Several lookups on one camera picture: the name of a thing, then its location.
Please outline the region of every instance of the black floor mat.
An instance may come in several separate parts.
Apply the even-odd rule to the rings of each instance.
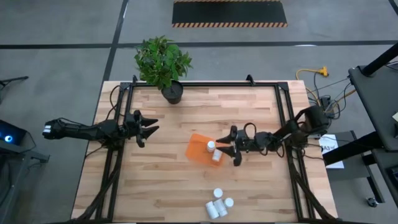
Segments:
[[[279,0],[174,1],[173,27],[287,27]]]

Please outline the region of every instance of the blue light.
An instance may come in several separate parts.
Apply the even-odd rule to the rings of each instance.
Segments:
[[[6,136],[4,138],[4,140],[6,140],[6,142],[11,142],[12,141],[12,136]]]

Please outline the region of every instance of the yellow striped border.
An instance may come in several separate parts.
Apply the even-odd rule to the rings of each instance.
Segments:
[[[280,2],[280,0],[175,0],[177,2]]]
[[[172,24],[173,28],[225,28],[225,27],[238,27],[238,28],[285,28],[285,22],[186,22]]]

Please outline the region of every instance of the green plant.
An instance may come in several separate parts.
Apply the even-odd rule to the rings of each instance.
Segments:
[[[188,68],[192,68],[188,52],[183,54],[177,45],[168,44],[171,41],[164,36],[144,40],[134,56],[140,79],[159,90],[170,87],[172,80],[178,81],[184,74],[187,76]]]

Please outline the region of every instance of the orange container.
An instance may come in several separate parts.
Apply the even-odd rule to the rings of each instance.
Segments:
[[[185,152],[186,157],[191,161],[199,162],[212,167],[220,166],[223,163],[224,153],[222,153],[220,161],[214,161],[212,159],[213,153],[207,151],[207,143],[209,141],[215,142],[216,140],[200,134],[192,134],[191,139],[189,140],[187,151]],[[218,146],[229,145],[216,142],[216,147]]]

